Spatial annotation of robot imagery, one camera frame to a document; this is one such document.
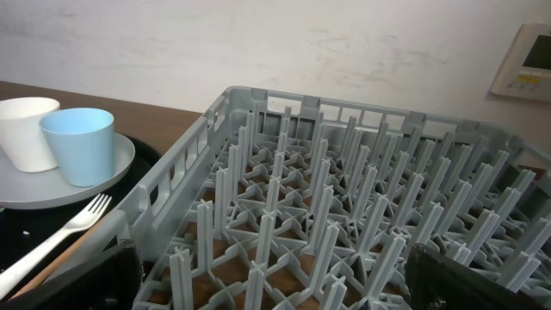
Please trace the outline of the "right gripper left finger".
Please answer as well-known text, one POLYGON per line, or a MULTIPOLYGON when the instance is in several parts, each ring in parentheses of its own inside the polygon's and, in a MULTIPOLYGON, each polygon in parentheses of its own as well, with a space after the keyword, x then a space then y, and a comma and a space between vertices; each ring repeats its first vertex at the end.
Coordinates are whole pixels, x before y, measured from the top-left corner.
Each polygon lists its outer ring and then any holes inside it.
POLYGON ((37 288, 1 304, 10 309, 130 309, 142 283, 136 244, 121 241, 37 288))

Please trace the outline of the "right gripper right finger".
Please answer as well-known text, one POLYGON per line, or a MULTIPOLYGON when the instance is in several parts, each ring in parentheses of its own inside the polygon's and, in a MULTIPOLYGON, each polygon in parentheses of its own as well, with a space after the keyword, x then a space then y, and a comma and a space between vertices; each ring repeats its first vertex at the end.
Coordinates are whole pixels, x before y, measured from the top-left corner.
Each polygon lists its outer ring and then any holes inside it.
POLYGON ((406 303, 413 310, 545 310, 522 292, 514 293, 420 243, 406 263, 406 303))

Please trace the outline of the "white cup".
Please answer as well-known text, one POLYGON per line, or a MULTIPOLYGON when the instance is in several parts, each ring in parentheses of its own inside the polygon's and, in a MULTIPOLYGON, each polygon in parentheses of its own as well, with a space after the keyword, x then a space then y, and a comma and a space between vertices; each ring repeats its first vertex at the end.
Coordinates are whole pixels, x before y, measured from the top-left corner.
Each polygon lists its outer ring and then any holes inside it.
POLYGON ((47 97, 1 101, 1 147, 19 171, 36 173, 58 167, 40 121, 59 107, 59 101, 47 97))

